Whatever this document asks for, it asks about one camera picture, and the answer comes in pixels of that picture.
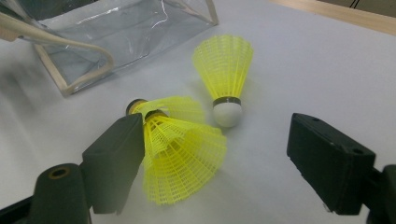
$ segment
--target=white surface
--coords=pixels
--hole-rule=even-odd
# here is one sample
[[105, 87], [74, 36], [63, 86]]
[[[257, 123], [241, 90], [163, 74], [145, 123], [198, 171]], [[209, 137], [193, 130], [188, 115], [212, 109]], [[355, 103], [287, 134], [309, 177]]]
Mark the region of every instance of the white surface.
[[245, 116], [225, 131], [228, 154], [218, 174], [173, 206], [147, 202], [142, 173], [120, 217], [93, 223], [364, 223], [329, 214], [286, 156], [290, 117], [325, 120], [396, 162], [396, 37], [264, 0], [216, 0], [220, 26], [132, 68], [128, 74], [63, 98], [33, 48], [0, 41], [0, 207], [33, 193], [35, 178], [81, 153], [134, 98], [190, 95], [212, 100], [193, 68], [193, 49], [212, 35], [241, 35], [255, 49], [241, 100]]
[[242, 106], [236, 103], [222, 103], [213, 106], [213, 118], [224, 128], [232, 128], [242, 118]]

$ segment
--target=table surface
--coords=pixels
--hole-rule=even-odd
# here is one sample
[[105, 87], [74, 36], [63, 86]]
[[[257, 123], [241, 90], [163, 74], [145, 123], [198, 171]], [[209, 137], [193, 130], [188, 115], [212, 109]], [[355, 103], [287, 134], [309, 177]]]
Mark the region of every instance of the table surface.
[[148, 202], [142, 169], [120, 216], [93, 223], [364, 223], [326, 212], [286, 155], [290, 117], [330, 123], [396, 162], [396, 37], [266, 0], [216, 0], [220, 25], [100, 85], [62, 97], [29, 43], [0, 41], [0, 208], [32, 195], [53, 165], [81, 153], [135, 98], [189, 95], [210, 114], [193, 49], [212, 35], [241, 35], [255, 49], [242, 102], [245, 116], [223, 130], [228, 154], [216, 176], [188, 200]]

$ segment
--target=shuttlecock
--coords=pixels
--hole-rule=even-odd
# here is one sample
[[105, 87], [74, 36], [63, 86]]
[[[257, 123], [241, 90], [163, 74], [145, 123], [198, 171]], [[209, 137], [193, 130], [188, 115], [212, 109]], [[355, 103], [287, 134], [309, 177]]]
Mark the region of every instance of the shuttlecock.
[[233, 127], [242, 118], [240, 95], [245, 84], [253, 48], [242, 37], [215, 35], [194, 51], [192, 61], [213, 98], [216, 122]]
[[186, 199], [221, 166], [226, 138], [220, 129], [203, 124], [204, 113], [191, 98], [136, 100], [127, 113], [145, 117], [143, 189], [149, 200], [171, 204]]

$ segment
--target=clear plastic bag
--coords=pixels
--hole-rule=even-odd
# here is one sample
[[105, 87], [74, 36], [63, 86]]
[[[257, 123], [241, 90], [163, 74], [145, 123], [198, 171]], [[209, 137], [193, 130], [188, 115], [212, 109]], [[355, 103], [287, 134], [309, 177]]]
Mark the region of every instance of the clear plastic bag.
[[24, 23], [15, 25], [0, 17], [0, 31], [33, 41], [64, 95], [218, 23], [212, 0], [0, 0], [0, 4]]

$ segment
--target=shuttlecock cork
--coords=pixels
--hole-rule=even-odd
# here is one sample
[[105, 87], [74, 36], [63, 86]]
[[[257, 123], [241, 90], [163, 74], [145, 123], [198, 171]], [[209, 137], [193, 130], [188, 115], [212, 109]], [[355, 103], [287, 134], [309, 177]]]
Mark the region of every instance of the shuttlecock cork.
[[200, 105], [189, 97], [135, 100], [127, 114], [145, 117], [143, 189], [156, 204], [171, 204], [198, 191], [222, 164], [226, 138], [203, 124]]
[[192, 61], [213, 99], [215, 121], [233, 127], [242, 118], [241, 93], [253, 57], [240, 36], [215, 35], [194, 51]]

